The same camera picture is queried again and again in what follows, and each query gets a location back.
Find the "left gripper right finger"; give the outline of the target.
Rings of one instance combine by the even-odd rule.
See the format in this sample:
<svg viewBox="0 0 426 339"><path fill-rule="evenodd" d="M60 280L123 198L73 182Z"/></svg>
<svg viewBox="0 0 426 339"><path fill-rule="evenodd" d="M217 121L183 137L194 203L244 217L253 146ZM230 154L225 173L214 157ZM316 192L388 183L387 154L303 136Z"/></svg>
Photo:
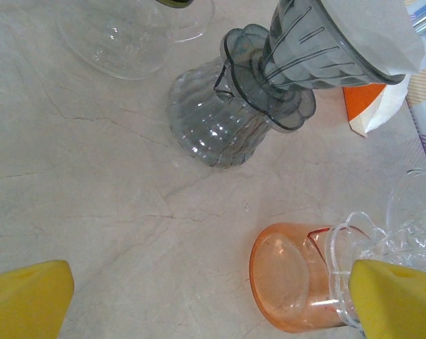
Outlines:
<svg viewBox="0 0 426 339"><path fill-rule="evenodd" d="M426 273L358 260L350 295L367 338L426 338Z"/></svg>

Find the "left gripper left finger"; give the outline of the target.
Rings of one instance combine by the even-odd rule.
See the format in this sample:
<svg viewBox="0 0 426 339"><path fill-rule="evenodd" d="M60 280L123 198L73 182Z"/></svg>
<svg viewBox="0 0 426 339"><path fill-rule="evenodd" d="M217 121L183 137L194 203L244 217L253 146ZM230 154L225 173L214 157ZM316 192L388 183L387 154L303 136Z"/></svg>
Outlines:
<svg viewBox="0 0 426 339"><path fill-rule="evenodd" d="M58 338L73 292L64 260L0 273L0 338Z"/></svg>

